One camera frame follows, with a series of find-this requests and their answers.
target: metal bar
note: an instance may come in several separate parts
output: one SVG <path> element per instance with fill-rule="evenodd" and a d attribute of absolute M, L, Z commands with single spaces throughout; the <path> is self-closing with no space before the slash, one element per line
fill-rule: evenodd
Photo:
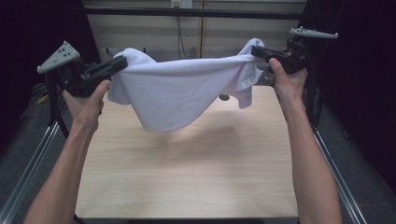
<path fill-rule="evenodd" d="M 63 104 L 62 112 L 65 111 L 65 104 Z M 32 159 L 30 159 L 26 169 L 24 170 L 21 178 L 19 179 L 16 187 L 12 190 L 11 194 L 8 196 L 6 203 L 0 211 L 0 223 L 10 224 L 12 219 L 15 217 L 23 197 L 25 196 L 27 190 L 29 189 L 35 174 L 43 161 L 52 139 L 58 132 L 59 124 L 58 122 L 53 122 L 51 126 L 48 127 L 41 139 L 40 144 L 35 150 L 35 154 Z"/>
<path fill-rule="evenodd" d="M 265 11 L 231 11 L 186 8 L 142 8 L 142 7 L 47 7 L 31 6 L 33 12 L 51 13 L 84 13 L 91 15 L 128 15 L 128 16 L 171 16 L 171 17 L 205 17 L 205 18 L 239 18 L 267 20 L 322 20 L 330 15 L 307 15 L 297 12 L 265 12 Z"/>
<path fill-rule="evenodd" d="M 324 144 L 324 141 L 321 138 L 320 133 L 317 129 L 314 130 L 314 135 L 315 135 L 315 138 L 317 139 L 318 145 L 319 145 L 327 163 L 329 163 L 329 165 L 332 169 L 332 173 L 334 174 L 335 181 L 337 182 L 338 193 L 339 193 L 340 198 L 343 201 L 344 205 L 346 206 L 346 210 L 348 211 L 350 217 L 352 218 L 353 223 L 367 224 L 367 221 L 364 218 L 364 215 L 361 212 L 361 209 L 359 208 L 359 205 L 356 202 L 355 197 L 352 195 L 349 187 L 347 186 L 347 183 L 345 182 L 340 171 L 338 170 L 337 165 L 335 164 L 334 160 L 332 159 L 332 154 L 330 153 L 329 149 L 327 149 L 327 147 Z"/>

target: white towel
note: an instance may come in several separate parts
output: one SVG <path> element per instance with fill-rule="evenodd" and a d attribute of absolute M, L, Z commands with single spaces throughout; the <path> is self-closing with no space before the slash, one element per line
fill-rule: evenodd
<path fill-rule="evenodd" d="M 152 132 L 183 128 L 198 119 L 220 94 L 238 99 L 239 107 L 251 105 L 251 86 L 262 71 L 257 68 L 254 38 L 236 55 L 220 59 L 192 59 L 157 63 L 136 49 L 125 49 L 128 66 L 113 78 L 108 99 L 132 105 L 143 127 Z"/>

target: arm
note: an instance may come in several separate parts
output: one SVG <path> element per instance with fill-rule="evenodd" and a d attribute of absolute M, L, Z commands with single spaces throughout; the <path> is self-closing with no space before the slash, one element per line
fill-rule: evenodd
<path fill-rule="evenodd" d="M 78 99 L 64 91 L 73 124 L 61 155 L 35 196 L 24 223 L 72 223 L 82 168 L 110 81 L 103 81 L 90 98 Z"/>
<path fill-rule="evenodd" d="M 275 92 L 285 113 L 291 146 L 293 186 L 302 224 L 341 223 L 337 187 L 332 171 L 316 142 L 303 104 L 306 70 L 287 75 L 276 59 Z"/>

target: wall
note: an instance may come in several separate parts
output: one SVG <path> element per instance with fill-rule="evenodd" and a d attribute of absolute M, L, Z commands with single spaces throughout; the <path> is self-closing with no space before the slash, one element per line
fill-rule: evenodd
<path fill-rule="evenodd" d="M 86 6 L 170 7 L 166 1 L 85 0 Z M 305 1 L 193 1 L 193 8 L 303 12 Z M 156 61 L 178 59 L 175 17 L 89 15 L 92 32 L 100 51 L 115 53 L 124 48 L 146 48 Z M 249 39 L 258 37 L 270 48 L 285 48 L 289 29 L 298 21 L 252 19 L 180 18 L 187 58 L 235 55 Z"/>

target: person's left hand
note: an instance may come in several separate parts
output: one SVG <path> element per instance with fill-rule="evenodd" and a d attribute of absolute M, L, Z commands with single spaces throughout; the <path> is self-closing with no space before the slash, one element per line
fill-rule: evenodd
<path fill-rule="evenodd" d="M 109 80 L 102 81 L 88 98 L 73 97 L 68 91 L 63 92 L 73 118 L 73 124 L 82 125 L 84 129 L 88 129 L 92 133 L 98 129 L 98 118 L 104 106 L 103 97 L 110 87 L 110 83 Z"/>
<path fill-rule="evenodd" d="M 288 75 L 277 59 L 272 58 L 269 63 L 276 75 L 274 91 L 279 96 L 279 102 L 282 108 L 298 101 L 302 102 L 304 84 L 308 77 L 306 69 L 304 68 L 292 75 Z"/>

